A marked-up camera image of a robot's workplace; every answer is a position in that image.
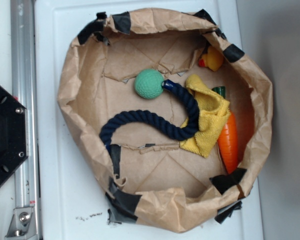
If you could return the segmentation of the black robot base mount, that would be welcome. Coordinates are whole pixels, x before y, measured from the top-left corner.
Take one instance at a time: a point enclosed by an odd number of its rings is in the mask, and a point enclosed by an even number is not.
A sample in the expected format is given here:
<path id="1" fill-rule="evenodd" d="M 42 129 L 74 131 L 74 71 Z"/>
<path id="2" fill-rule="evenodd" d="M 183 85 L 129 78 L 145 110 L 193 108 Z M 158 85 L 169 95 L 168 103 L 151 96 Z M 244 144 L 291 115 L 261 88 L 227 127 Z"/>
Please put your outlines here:
<path id="1" fill-rule="evenodd" d="M 26 113 L 0 86 L 0 188 L 28 158 Z"/>

